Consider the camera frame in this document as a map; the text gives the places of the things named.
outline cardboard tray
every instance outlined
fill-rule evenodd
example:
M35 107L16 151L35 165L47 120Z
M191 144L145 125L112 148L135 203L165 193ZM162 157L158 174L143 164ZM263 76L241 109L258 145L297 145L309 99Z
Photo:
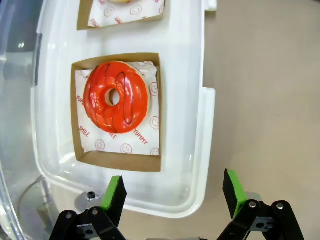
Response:
M122 62L145 62L151 61L157 67L157 85L159 89L159 124L160 146L159 156L122 154L114 152L90 151L84 152L82 148L76 93L76 71L93 69L101 63L109 61ZM127 53L90 58L78 61L71 67L71 124L75 157L79 162L110 169L119 169L137 172L160 172L161 171L161 131L162 131L162 88L161 88L161 65L158 53Z
M79 12L78 12L78 20L76 23L77 30L86 30L86 29L96 29L97 27L88 26L90 12L92 8L92 3L94 0L80 0ZM163 14L158 16L149 17L146 19L137 20L134 22L151 22L157 21L163 18ZM99 27L99 28L108 28L116 25Z

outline white printed paper liner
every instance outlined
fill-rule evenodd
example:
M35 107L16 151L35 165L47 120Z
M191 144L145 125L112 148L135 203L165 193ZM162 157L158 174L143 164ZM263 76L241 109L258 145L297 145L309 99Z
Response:
M108 27L160 16L164 13L165 0L131 0L128 3L93 0L89 27Z
M108 133L98 128L87 116L83 94L87 78L92 70L80 70L75 73L77 113L81 145L84 152L101 151L109 153L159 155L159 93L157 68L152 62L132 62L142 74L150 91L148 113L143 122L133 131L123 134Z

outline metal bolt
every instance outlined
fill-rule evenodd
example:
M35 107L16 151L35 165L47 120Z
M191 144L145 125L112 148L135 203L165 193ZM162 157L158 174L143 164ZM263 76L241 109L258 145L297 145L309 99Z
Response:
M276 207L280 210L284 209L284 205L281 202L279 202Z
M98 212L98 210L97 209L94 209L93 211L92 211L92 214L93 215L97 215L99 212Z
M254 201L249 202L249 207L254 209L257 206L257 204Z

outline smiley face print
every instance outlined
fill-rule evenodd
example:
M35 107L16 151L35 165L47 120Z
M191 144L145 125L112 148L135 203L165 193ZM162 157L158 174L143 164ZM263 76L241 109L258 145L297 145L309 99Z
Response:
M132 147L129 144L125 143L120 147L120 152L122 154L132 154Z
M151 83L151 85L150 85L150 93L154 97L159 95L159 93L158 93L158 85L157 85L156 82Z
M159 148L154 148L150 152L151 156L159 156Z
M102 141L101 139L95 142L95 149L97 149L98 151L103 151L105 147L106 147L105 142Z
M150 125L153 129L158 130L159 129L159 117L153 116L150 119Z

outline green gripper pad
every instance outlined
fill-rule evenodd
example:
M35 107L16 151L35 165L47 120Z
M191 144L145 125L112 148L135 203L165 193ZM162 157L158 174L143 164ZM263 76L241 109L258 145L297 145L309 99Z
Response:
M225 169L223 192L231 218L234 219L242 205L248 200L246 192L242 187L235 170Z
M100 207L105 211L116 227L119 226L126 197L127 191L122 176L113 176Z

